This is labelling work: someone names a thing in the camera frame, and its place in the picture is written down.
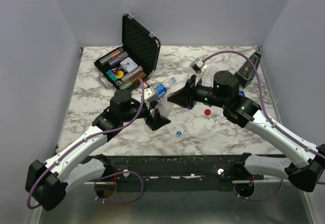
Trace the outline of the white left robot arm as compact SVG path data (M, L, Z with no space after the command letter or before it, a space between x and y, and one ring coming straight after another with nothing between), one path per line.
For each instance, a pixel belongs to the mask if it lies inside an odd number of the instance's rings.
M52 210L75 187L94 179L109 180L113 169L104 156L96 156L85 164L82 161L138 118L144 119L152 131L170 123L162 107L154 107L166 92L162 85L143 89L141 101L137 101L128 90L116 91L109 107L79 139L43 163L36 160L30 164L25 184L28 208L34 208L30 201L35 199L46 211Z

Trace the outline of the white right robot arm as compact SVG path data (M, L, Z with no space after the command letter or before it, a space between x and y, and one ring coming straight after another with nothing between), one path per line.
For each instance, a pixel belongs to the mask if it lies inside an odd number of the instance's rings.
M212 87L196 84L195 79L193 75L183 88L169 94L168 102L182 108L192 108L197 102L220 107L228 121L259 135L285 156L248 154L244 162L234 165L237 178L273 176L288 180L302 191L314 191L324 172L324 145L308 143L270 119L259 104L239 93L239 80L229 71L215 73Z

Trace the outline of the black poker chip case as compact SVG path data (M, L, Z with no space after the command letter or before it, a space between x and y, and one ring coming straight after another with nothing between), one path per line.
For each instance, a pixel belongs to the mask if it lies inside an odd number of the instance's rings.
M133 14L122 16L122 45L94 62L99 81L107 87L133 90L138 79L147 80L155 71L161 41L155 31L148 31L135 20Z

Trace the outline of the blue label pepsi bottle lying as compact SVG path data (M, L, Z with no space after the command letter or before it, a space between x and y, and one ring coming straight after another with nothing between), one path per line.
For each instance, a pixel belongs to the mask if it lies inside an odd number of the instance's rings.
M156 101L160 100L160 98L163 97L168 92L168 90L173 86L175 82L176 82L176 78L172 77L164 80L159 85L157 85L154 88L154 91L156 92L155 100Z

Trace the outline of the red label plastic bottle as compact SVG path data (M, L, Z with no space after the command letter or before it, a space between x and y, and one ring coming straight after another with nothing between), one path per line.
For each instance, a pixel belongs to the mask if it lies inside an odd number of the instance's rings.
M153 111L151 112L151 115L153 118L155 118L155 109L157 109L159 111L159 114L161 117L164 117L166 119L169 120L169 116L171 111L173 110L174 104L170 103L167 101L167 98L163 98L161 100L158 101L157 105L154 107ZM147 134L154 134L159 128L161 128L162 125L160 127L157 127L156 130L152 130L150 126L148 125L144 125L144 130Z

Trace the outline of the black metronome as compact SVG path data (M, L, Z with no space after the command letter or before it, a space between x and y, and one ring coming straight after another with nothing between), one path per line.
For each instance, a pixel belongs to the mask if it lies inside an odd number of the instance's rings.
M261 61L261 53L256 51L252 55L250 55L249 59L254 64L255 68L258 69L258 66ZM240 85L245 88L254 78L255 71L250 64L250 62L246 61L234 74L234 76L239 80Z

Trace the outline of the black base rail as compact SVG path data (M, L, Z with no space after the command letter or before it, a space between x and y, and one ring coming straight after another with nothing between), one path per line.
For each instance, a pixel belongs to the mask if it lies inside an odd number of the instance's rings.
M231 191L233 182L262 180L244 168L248 154L242 155L178 155L178 156L104 156L96 155L110 175L123 170L135 176L117 176L117 191L138 193L171 191Z

